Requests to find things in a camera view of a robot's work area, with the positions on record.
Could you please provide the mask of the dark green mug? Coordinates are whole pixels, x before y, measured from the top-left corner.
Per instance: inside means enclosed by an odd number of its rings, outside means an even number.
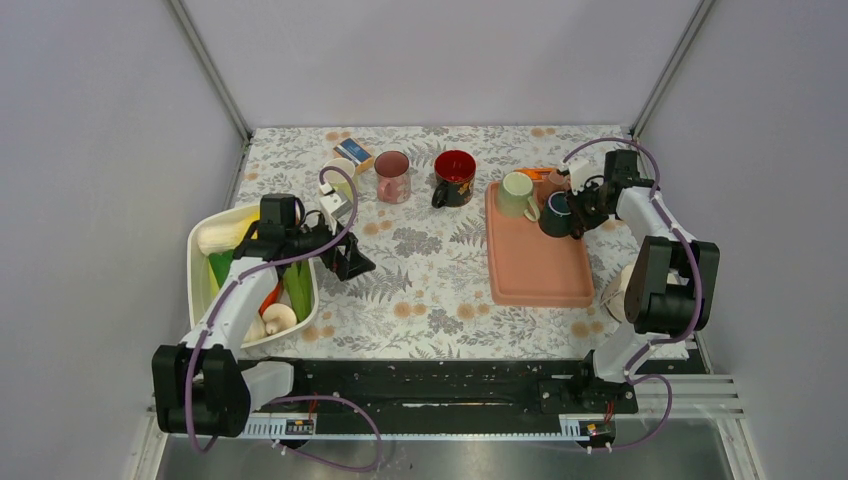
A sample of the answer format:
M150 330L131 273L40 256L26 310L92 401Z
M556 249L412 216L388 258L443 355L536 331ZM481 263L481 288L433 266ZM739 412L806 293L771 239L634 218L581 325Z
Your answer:
M572 211L565 191L557 191L548 196L538 223L542 232L550 237L564 238L571 235Z

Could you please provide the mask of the yellow green faceted mug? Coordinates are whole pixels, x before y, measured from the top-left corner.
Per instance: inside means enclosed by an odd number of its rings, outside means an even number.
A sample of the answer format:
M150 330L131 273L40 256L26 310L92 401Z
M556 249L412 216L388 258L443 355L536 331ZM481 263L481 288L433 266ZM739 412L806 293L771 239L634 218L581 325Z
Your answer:
M353 162L346 158L335 158L324 164L324 167L336 167L343 171L353 182L356 188L359 188L356 167ZM355 195L351 189L351 185L345 177L336 170L329 170L324 174L322 184L329 184L336 192L344 194L349 200L353 200Z

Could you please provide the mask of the pink patterned mug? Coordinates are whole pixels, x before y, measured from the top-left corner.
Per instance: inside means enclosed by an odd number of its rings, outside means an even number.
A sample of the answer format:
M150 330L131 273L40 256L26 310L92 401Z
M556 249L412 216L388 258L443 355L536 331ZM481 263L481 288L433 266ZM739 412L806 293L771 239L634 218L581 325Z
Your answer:
M402 152L386 151L374 163L377 199L388 204L406 202L411 194L410 160Z

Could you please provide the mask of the black skull pattern mug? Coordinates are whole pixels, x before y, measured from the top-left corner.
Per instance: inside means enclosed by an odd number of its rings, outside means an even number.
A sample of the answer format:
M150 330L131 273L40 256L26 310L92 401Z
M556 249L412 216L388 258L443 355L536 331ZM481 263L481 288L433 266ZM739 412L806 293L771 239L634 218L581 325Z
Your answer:
M441 153L434 162L436 186L431 198L433 208L458 208L473 195L476 162L461 150Z

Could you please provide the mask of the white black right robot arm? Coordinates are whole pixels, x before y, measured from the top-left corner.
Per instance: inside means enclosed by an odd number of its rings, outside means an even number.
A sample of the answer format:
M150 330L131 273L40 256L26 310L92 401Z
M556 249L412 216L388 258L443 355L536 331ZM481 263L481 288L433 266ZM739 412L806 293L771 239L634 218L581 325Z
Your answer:
M549 196L574 239L611 218L640 244L624 294L625 319L568 379L540 382L545 414L635 413L637 371L653 350L686 340L709 320L720 250L687 232L666 208L659 178L643 176L638 153L618 149L601 169L568 155L568 189Z

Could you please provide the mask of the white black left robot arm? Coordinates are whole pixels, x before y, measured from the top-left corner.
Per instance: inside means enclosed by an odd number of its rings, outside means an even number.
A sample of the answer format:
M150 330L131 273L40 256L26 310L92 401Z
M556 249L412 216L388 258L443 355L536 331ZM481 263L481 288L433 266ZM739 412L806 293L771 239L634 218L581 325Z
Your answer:
M284 273L318 257L346 281L374 270L341 216L353 220L356 207L332 192L319 200L313 226L291 194L269 194L259 217L233 249L228 277L198 324L176 345L162 345L152 358L158 425L168 433L236 437L250 414L275 400L296 411L309 401L310 385L291 364L262 361L242 368L243 340L266 297Z

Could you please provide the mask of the light green mug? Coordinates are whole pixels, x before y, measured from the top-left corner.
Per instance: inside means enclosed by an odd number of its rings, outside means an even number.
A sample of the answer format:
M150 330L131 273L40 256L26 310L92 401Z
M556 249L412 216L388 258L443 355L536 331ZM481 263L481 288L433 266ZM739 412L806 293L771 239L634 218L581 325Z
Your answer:
M497 211L508 218L524 217L537 222L541 216L534 197L533 180L521 172L511 172L502 179L495 205Z

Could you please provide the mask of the small brown pink cup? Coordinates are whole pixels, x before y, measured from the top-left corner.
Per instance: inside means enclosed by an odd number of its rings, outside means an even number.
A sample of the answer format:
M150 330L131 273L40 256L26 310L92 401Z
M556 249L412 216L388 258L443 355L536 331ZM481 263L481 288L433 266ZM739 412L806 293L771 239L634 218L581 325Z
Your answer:
M547 176L546 181L550 193L567 191L570 186L570 175L567 170L554 170Z

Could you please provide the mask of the orange box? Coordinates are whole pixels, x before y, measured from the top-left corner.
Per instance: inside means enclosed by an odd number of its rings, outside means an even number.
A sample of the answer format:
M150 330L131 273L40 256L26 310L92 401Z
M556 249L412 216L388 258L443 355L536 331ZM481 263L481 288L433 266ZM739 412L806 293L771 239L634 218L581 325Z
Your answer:
M521 168L516 169L516 172L523 173L530 177L534 182L545 182L547 176L556 168Z

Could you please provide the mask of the white vegetable basin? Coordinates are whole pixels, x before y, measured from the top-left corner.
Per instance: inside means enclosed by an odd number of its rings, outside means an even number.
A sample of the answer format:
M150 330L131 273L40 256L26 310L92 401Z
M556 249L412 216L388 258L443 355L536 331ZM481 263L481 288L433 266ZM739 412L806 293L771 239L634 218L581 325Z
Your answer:
M246 206L231 208L214 215L211 215L198 224L196 224L187 239L187 293L188 293L188 310L189 310L189 329L203 318L207 310L214 303L214 299L220 289L217 280L212 272L207 256L201 251L198 243L198 234L205 227L212 227L227 224L239 224L245 219L252 219L259 215L259 204L248 204ZM293 336L296 332L308 327L318 315L318 282L316 278L317 261L319 259L312 258L309 260L310 277L309 286L311 289L311 309L296 325L292 324L288 329L281 330L274 335L265 335L263 337L255 336L258 332L259 324L262 320L257 317L251 326L246 341L242 344L241 349L259 347L268 345L272 342L282 340L283 338Z

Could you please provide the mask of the white mushroom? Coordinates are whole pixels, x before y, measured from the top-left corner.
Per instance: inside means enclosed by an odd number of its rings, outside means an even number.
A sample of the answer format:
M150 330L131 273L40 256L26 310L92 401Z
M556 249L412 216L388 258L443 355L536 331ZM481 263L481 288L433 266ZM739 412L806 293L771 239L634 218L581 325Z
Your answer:
M265 337L285 332L298 324L294 310L283 303L272 304L263 317L257 314L244 337L245 343L259 341Z

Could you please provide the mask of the salmon pink plastic tray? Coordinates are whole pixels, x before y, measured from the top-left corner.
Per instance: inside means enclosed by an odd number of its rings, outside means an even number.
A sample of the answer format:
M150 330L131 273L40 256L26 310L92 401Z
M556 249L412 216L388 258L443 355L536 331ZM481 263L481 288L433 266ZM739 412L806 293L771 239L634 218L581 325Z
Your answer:
M491 295L498 305L586 308L595 297L586 243L546 235L525 218L505 217L486 190L487 255Z

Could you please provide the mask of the yellow sponge blue label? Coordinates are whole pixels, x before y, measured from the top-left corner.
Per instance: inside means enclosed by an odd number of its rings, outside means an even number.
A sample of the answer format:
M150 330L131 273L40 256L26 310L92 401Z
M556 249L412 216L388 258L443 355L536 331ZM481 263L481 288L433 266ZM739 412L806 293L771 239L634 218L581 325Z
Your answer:
M342 139L333 150L340 157L352 162L359 174L366 172L374 165L375 156L365 145L352 137Z

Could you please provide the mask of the yellow white cabbage toy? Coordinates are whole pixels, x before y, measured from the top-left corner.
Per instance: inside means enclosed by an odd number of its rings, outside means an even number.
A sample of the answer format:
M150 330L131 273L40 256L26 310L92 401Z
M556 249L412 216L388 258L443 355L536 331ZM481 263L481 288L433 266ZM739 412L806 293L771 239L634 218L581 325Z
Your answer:
M259 219L253 214L236 222L202 226L196 236L201 253L206 256L235 249L246 235L249 227Z

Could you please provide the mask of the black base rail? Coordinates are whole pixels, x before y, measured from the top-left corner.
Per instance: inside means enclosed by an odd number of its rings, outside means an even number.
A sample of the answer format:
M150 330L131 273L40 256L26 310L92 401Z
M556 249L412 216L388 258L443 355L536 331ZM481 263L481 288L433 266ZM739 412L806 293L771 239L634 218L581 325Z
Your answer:
M275 360L294 367L291 397L338 396L362 407L482 404L588 415L639 411L632 386L591 379L577 360Z

